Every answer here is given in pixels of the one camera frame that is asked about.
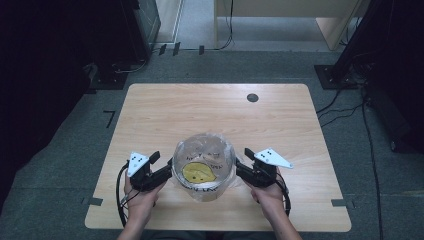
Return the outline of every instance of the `yellow food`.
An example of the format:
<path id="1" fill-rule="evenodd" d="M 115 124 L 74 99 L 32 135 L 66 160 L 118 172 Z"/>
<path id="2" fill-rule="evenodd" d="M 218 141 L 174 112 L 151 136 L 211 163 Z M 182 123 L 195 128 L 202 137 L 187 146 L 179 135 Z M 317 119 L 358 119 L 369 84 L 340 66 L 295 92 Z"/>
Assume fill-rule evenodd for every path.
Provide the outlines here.
<path id="1" fill-rule="evenodd" d="M 191 183 L 212 182 L 216 179 L 212 169 L 208 165 L 199 162 L 186 164 L 183 168 L 183 176 Z"/>

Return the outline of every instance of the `gray carpet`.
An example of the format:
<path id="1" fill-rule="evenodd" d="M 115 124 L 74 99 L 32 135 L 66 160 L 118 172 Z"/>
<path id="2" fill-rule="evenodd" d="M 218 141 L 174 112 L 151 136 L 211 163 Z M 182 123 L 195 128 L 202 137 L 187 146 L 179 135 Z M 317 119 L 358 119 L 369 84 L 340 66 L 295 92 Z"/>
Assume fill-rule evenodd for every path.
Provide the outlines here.
<path id="1" fill-rule="evenodd" d="M 85 95 L 57 131 L 15 179 L 0 218 L 0 239 L 115 239 L 118 230 L 84 225 L 88 205 L 112 138 L 128 86 L 133 83 L 304 83 L 316 109 L 331 102 L 313 66 L 334 64 L 339 53 L 172 51 L 157 53 L 140 71 L 129 75 L 124 90 Z M 343 91 L 332 109 L 361 102 L 360 90 Z M 110 114 L 117 114 L 107 128 Z M 390 150 L 390 139 L 372 108 L 365 108 L 374 144 L 381 188 L 385 239 L 423 239 L 424 159 L 416 153 Z M 324 124 L 334 115 L 320 119 Z M 323 128 L 352 229 L 346 233 L 301 232 L 304 239 L 378 239 L 376 188 L 370 143 L 361 109 Z"/>

